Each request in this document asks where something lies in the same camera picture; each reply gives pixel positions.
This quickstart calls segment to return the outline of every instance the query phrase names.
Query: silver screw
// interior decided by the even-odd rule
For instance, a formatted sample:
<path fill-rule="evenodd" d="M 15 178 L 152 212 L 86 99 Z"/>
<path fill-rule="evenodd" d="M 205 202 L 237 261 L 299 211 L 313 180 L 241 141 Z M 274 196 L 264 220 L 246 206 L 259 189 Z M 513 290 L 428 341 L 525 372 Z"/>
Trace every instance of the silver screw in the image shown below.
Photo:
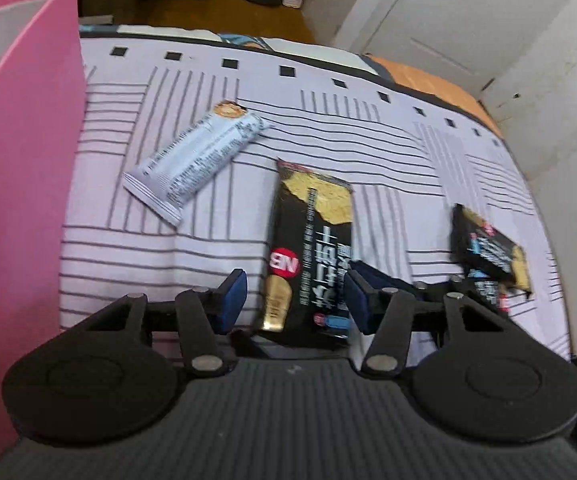
<path fill-rule="evenodd" d="M 367 366 L 376 372 L 392 372 L 397 368 L 397 359 L 386 354 L 376 354 L 367 359 Z"/>
<path fill-rule="evenodd" d="M 216 355 L 200 355 L 190 362 L 198 372 L 215 372 L 222 367 L 222 359 Z"/>

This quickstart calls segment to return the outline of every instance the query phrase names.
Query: brown floor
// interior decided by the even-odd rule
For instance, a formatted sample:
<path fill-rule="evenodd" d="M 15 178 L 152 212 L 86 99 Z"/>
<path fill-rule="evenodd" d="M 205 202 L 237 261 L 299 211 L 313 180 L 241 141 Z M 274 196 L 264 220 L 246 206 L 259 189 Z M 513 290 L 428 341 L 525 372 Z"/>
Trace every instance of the brown floor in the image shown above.
<path fill-rule="evenodd" d="M 83 9 L 85 16 L 113 14 L 116 24 L 204 28 L 315 43 L 300 10 L 245 0 L 84 0 Z"/>

